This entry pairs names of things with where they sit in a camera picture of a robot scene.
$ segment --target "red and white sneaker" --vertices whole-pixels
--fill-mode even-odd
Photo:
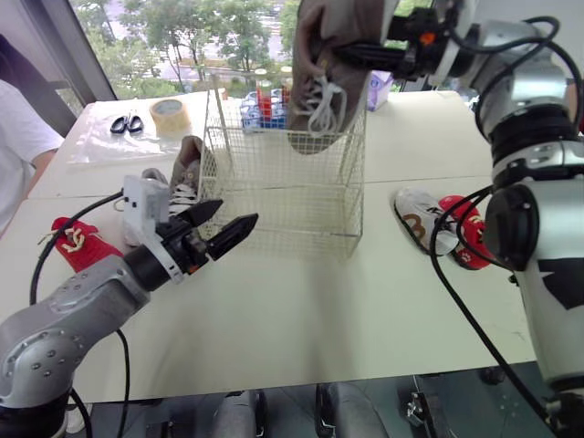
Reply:
[[[55,232],[67,220],[67,217],[55,219],[51,230]],[[101,238],[97,227],[84,224],[81,221],[76,221],[66,230],[65,234],[57,239],[55,247],[75,272],[87,269],[107,256],[123,257],[118,248]]]
[[[439,204],[446,211],[452,207],[455,203],[462,201],[463,196],[451,195],[443,198]],[[463,204],[458,207],[452,213],[452,217],[456,221],[460,221],[466,209],[471,205],[470,202]],[[483,221],[481,214],[475,208],[471,211],[469,215],[463,222],[463,236],[467,244],[469,244],[475,251],[480,255],[487,258],[494,258],[493,255],[486,249],[485,243],[483,242],[483,233],[485,232],[485,222]],[[453,258],[465,269],[478,270],[483,269],[490,265],[489,262],[483,258],[477,256],[473,252],[469,251],[462,243],[460,243],[452,252]]]

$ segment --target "window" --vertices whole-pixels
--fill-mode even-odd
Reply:
[[[300,0],[69,0],[118,99],[205,90],[204,69],[290,65]],[[432,0],[401,0],[408,15]],[[231,96],[243,92],[225,75]]]

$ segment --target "purple box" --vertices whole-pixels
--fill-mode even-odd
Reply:
[[[387,71],[375,70],[371,73],[369,96],[367,97],[367,109],[369,111],[376,111],[387,102],[392,83],[393,76]]]

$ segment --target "plastic bag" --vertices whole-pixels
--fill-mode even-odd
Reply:
[[[68,162],[72,164],[102,164],[125,160],[175,156],[181,148],[181,138],[193,133],[192,127],[172,136],[159,136],[150,115],[150,106],[159,99],[118,100],[96,102],[87,114],[87,130],[79,135],[76,148]],[[111,124],[120,116],[137,115],[144,128],[140,132],[123,134],[110,132]]]

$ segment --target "bottle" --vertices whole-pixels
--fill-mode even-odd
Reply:
[[[290,91],[292,91],[292,67],[284,66],[280,71],[282,73],[282,104],[287,106],[290,101]]]
[[[255,71],[255,92],[257,94],[257,107],[263,121],[272,120],[272,82],[267,80],[267,71],[258,68]]]

